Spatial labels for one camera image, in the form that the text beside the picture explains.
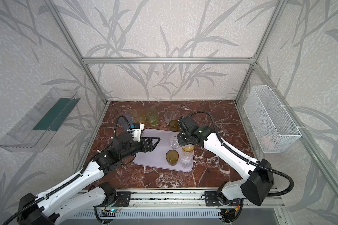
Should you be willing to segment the small clear faceted glass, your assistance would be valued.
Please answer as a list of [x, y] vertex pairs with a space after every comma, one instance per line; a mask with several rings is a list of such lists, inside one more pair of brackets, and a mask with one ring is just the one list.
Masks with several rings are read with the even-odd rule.
[[183, 152], [179, 159], [179, 162], [183, 168], [190, 168], [193, 164], [193, 155], [191, 152]]

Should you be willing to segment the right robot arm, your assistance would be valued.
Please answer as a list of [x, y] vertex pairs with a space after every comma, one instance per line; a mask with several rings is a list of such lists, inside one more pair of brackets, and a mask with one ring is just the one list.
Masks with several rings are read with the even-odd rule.
[[[199, 145], [216, 154], [220, 159], [232, 167], [241, 180], [224, 182], [217, 190], [217, 197], [223, 206], [231, 201], [247, 199], [254, 205], [262, 205], [266, 197], [283, 196], [294, 188], [294, 180], [287, 174], [275, 170], [269, 161], [258, 161], [222, 139], [219, 135], [214, 118], [210, 117], [213, 126], [199, 126], [191, 115], [180, 117], [178, 124], [180, 134], [177, 139], [180, 146]], [[288, 187], [282, 191], [272, 193], [275, 184], [274, 175], [288, 180]]]

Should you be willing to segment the small yellow cup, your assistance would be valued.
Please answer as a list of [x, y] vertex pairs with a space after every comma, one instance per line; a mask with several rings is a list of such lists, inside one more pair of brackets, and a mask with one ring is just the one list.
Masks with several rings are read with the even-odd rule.
[[194, 149], [195, 149], [195, 146], [192, 144], [182, 146], [182, 150], [186, 153], [193, 153]]

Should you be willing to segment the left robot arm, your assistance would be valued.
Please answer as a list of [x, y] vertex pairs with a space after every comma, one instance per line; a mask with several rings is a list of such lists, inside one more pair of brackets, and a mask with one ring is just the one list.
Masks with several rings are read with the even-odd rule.
[[159, 137], [142, 137], [143, 124], [130, 124], [124, 115], [119, 118], [124, 119], [127, 130], [114, 134], [110, 144], [69, 178], [36, 196], [29, 193], [22, 197], [18, 211], [4, 224], [16, 219], [20, 225], [58, 225], [86, 207], [113, 203], [116, 190], [109, 183], [100, 184], [80, 197], [75, 194], [120, 167], [125, 158], [154, 151], [161, 141]]

